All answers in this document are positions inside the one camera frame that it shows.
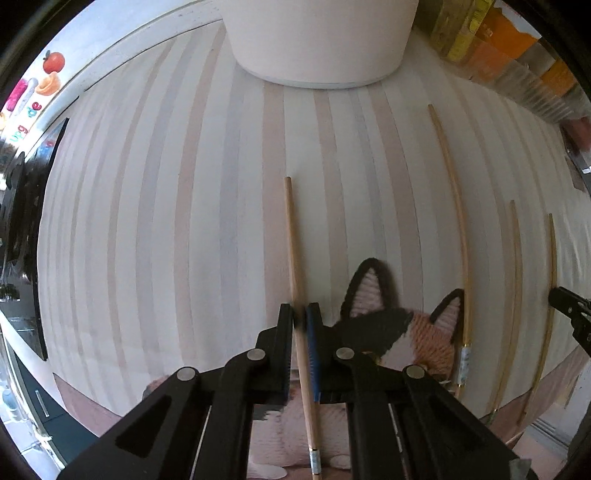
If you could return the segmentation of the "black stove top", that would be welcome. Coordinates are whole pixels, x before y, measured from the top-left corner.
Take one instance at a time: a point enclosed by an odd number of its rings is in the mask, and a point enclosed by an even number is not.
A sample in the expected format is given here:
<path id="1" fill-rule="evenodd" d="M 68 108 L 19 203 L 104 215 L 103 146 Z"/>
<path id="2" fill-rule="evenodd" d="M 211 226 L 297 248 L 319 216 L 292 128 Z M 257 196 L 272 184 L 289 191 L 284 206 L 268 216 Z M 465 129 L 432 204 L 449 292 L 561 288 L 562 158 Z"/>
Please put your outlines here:
<path id="1" fill-rule="evenodd" d="M 19 154 L 5 171 L 1 200 L 1 312 L 41 360 L 48 358 L 39 307 L 37 250 L 49 174 L 68 118 Z"/>

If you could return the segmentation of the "pink utensil holder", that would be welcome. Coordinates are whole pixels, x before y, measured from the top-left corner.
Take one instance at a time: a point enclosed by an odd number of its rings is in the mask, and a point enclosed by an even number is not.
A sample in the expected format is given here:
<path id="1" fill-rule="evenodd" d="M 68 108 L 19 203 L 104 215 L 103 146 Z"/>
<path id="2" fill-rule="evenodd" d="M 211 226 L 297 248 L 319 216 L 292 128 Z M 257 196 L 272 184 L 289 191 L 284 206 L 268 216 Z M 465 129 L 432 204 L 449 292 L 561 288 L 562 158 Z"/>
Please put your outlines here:
<path id="1" fill-rule="evenodd" d="M 419 3 L 410 0 L 219 1 L 233 55 L 280 85 L 346 89 L 402 63 Z"/>

